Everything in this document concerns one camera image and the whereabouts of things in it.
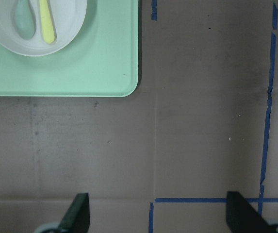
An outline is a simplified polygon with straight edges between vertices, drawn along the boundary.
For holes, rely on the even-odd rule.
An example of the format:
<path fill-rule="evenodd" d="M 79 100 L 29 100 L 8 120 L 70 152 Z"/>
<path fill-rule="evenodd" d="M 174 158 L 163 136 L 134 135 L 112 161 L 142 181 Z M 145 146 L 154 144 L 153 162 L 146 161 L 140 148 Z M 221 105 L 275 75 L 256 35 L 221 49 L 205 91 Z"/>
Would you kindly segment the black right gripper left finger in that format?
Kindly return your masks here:
<path fill-rule="evenodd" d="M 90 227 L 88 193 L 78 193 L 57 227 L 58 233 L 87 233 Z"/>

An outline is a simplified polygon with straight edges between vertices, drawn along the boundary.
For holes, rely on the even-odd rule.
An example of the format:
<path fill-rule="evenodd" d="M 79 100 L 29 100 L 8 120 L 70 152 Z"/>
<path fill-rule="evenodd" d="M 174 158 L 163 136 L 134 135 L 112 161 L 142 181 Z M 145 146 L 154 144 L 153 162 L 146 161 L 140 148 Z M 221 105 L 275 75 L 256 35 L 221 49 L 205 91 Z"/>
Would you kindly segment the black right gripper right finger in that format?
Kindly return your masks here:
<path fill-rule="evenodd" d="M 232 233 L 278 233 L 237 191 L 227 192 L 226 223 Z"/>

